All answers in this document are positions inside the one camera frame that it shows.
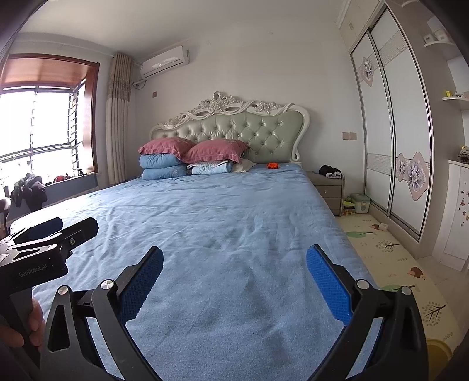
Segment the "person's left hand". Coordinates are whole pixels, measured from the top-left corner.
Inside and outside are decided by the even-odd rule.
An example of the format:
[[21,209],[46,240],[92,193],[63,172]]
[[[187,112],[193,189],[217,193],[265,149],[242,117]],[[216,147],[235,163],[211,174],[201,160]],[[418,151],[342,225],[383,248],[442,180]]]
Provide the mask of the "person's left hand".
[[[33,309],[29,314],[28,324],[31,330],[29,340],[37,349],[41,349],[45,332],[45,320],[40,303],[32,298]],[[20,348],[24,345],[24,337],[14,329],[1,325],[0,329],[1,342],[11,348]]]

